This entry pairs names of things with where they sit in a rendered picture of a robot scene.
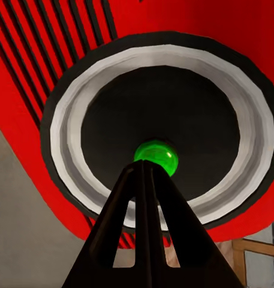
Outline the radio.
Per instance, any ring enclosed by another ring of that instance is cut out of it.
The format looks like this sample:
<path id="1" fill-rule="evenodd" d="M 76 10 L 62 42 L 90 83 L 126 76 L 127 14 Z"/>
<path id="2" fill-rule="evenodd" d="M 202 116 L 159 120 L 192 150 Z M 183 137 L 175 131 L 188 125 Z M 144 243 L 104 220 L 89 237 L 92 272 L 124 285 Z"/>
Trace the radio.
<path id="1" fill-rule="evenodd" d="M 274 0 L 0 0 L 0 130 L 84 241 L 138 160 L 213 242 L 257 233 L 274 222 Z M 135 243 L 133 197 L 118 248 Z"/>

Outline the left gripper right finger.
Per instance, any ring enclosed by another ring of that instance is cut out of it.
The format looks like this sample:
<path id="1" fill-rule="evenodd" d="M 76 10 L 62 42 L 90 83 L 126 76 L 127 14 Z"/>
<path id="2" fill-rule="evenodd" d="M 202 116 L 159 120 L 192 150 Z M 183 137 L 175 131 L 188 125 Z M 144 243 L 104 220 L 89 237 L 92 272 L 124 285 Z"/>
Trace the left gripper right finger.
<path id="1" fill-rule="evenodd" d="M 143 160 L 153 288 L 244 288 L 183 195 L 159 164 Z M 165 260 L 158 205 L 180 268 Z"/>

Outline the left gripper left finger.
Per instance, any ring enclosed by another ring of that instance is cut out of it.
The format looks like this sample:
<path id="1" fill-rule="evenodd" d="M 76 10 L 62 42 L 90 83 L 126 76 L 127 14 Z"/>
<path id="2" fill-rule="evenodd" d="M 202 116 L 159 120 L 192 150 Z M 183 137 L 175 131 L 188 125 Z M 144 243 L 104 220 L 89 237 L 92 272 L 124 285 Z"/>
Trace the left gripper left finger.
<path id="1" fill-rule="evenodd" d="M 143 160 L 123 169 L 62 288 L 153 288 Z M 113 268 L 128 202 L 136 197 L 135 264 Z"/>

